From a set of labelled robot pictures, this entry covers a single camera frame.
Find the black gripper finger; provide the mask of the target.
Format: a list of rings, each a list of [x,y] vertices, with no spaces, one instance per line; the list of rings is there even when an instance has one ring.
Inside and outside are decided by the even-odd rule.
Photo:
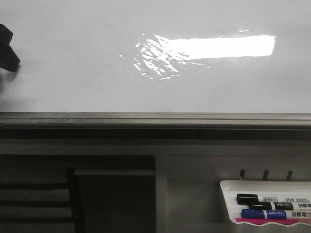
[[[3,24],[0,25],[0,67],[16,72],[20,59],[10,46],[13,33]]]

